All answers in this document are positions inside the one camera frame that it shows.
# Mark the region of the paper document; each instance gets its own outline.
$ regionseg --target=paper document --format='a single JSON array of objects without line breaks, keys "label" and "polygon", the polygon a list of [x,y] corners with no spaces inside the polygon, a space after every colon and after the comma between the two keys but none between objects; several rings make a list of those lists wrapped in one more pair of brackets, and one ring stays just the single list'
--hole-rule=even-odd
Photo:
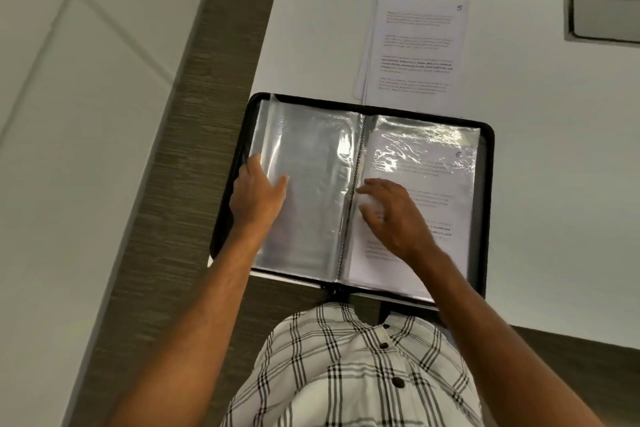
[{"label": "paper document", "polygon": [[374,8],[354,95],[362,86],[365,105],[417,112],[444,105],[460,70],[468,2],[375,0]]},{"label": "paper document", "polygon": [[[374,130],[362,178],[384,178],[403,185],[436,243],[466,276],[479,131],[458,129],[440,141],[412,135],[410,130]],[[380,205],[370,197],[357,199],[356,204],[373,203],[381,213]],[[349,260],[351,282],[430,298],[412,269],[374,237],[359,211],[353,217]]]}]

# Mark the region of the person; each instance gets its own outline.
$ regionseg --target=person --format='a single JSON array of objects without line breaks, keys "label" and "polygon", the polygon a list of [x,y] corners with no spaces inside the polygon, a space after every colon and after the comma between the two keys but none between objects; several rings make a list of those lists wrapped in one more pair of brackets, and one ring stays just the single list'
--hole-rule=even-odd
[{"label": "person", "polygon": [[[193,427],[216,387],[260,244],[285,199],[260,156],[234,182],[234,224],[193,304],[117,404],[110,427]],[[469,286],[437,246],[407,191],[369,179],[357,190],[374,235],[413,269],[457,345],[420,318],[369,326],[328,303],[276,326],[224,427],[480,426],[478,391],[500,426],[602,427],[596,415]]]}]

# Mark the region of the hand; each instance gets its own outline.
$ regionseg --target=hand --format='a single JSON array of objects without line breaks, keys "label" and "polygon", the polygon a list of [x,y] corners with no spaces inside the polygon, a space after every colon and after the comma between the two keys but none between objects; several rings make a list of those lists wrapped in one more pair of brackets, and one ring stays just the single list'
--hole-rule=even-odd
[{"label": "hand", "polygon": [[282,176],[276,185],[272,185],[262,171],[260,154],[252,155],[240,167],[229,201],[234,214],[234,228],[249,229],[261,237],[266,236],[282,208],[287,182],[289,176]]},{"label": "hand", "polygon": [[362,217],[382,245],[410,267],[444,253],[404,187],[386,179],[365,179],[356,192],[380,202],[383,216],[370,204],[361,204]]}]

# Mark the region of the forearm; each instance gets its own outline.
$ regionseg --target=forearm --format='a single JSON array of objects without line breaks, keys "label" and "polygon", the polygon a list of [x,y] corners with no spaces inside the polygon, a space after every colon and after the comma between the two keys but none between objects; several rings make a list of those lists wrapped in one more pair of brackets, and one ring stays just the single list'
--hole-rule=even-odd
[{"label": "forearm", "polygon": [[473,290],[444,253],[412,267],[433,296],[499,425],[598,426],[578,396]]},{"label": "forearm", "polygon": [[200,293],[117,406],[111,427],[190,427],[206,413],[261,236],[232,230]]}]

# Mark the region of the plaid shirt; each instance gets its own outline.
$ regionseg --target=plaid shirt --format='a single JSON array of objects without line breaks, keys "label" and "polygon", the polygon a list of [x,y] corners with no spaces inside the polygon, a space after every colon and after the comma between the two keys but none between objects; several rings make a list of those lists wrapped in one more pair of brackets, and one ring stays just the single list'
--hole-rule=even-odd
[{"label": "plaid shirt", "polygon": [[435,326],[392,314],[372,327],[330,303],[276,326],[222,427],[482,424],[467,365]]}]

